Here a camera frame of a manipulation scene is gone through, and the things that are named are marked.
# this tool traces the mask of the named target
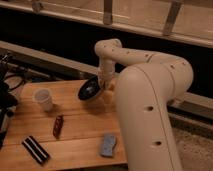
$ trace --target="brown object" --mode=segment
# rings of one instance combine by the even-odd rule
[[[60,81],[26,84],[20,103],[10,122],[0,151],[1,170],[66,170],[126,163],[123,142],[113,102],[113,92],[107,91],[88,102],[78,99],[78,90],[85,81]],[[38,88],[52,92],[53,110],[42,111],[32,101]],[[56,116],[63,113],[63,134],[60,140],[52,136]],[[103,135],[113,133],[117,137],[114,158],[99,155]],[[20,142],[33,135],[51,155],[43,167],[38,165]]]
[[[54,127],[53,127],[53,135],[56,138],[59,138],[59,135],[61,133],[61,128],[63,126],[63,115],[59,115],[55,119]]]

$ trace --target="gray sponge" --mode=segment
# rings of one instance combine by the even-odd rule
[[[116,145],[116,137],[113,134],[104,134],[100,155],[103,157],[113,157],[113,149]]]

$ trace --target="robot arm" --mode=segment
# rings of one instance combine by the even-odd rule
[[[159,52],[122,48],[117,39],[99,41],[99,85],[106,89],[115,62],[128,66],[118,76],[115,102],[130,171],[181,171],[167,102],[192,83],[191,65]]]

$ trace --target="cable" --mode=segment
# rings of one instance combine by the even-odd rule
[[[21,81],[20,81],[17,85],[15,85],[15,86],[13,86],[13,87],[10,87],[10,88],[8,89],[8,92],[11,92],[11,91],[17,89],[18,87],[20,87],[21,85],[25,84],[25,82],[26,82],[24,75],[20,75],[20,74],[11,74],[11,75],[7,75],[7,76],[5,76],[4,81],[6,81],[6,80],[8,80],[8,79],[10,79],[10,78],[13,78],[13,77],[20,77],[20,78],[21,78]]]

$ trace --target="paper cup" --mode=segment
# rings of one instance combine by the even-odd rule
[[[37,90],[34,93],[33,99],[45,112],[48,112],[53,108],[51,93],[48,89]]]

